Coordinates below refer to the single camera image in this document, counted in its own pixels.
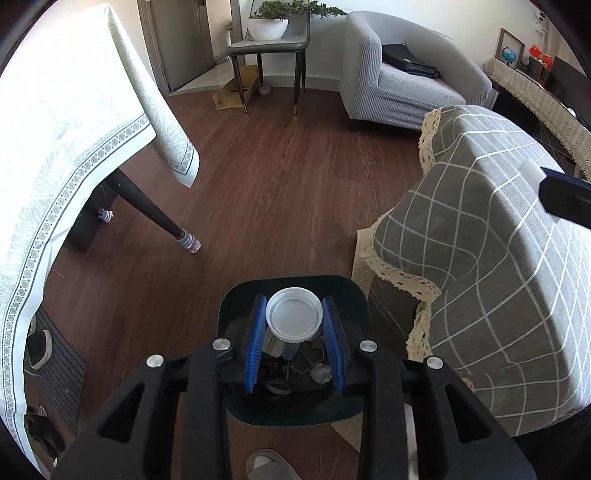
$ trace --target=white flower pot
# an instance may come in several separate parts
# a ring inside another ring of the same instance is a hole
[[[287,30],[288,19],[249,18],[248,31],[253,40],[279,40]]]

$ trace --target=black bag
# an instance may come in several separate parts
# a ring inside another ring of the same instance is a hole
[[[426,64],[408,51],[406,43],[382,45],[382,59],[392,67],[396,67],[410,75],[419,75],[434,80],[441,78],[441,73],[434,65]]]

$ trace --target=white bottle cap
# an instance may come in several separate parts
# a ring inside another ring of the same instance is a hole
[[[278,339],[287,343],[310,340],[322,323],[322,304],[310,290],[284,288],[275,293],[265,311],[267,325]]]

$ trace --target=slipper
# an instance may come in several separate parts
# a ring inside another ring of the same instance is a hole
[[[279,453],[263,448],[246,460],[248,480],[301,480],[293,467]]]
[[[53,342],[49,330],[39,330],[27,337],[29,361],[33,370],[39,370],[51,358]]]

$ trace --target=door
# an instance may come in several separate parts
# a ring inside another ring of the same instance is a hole
[[[205,0],[148,0],[163,74],[170,91],[213,67]]]

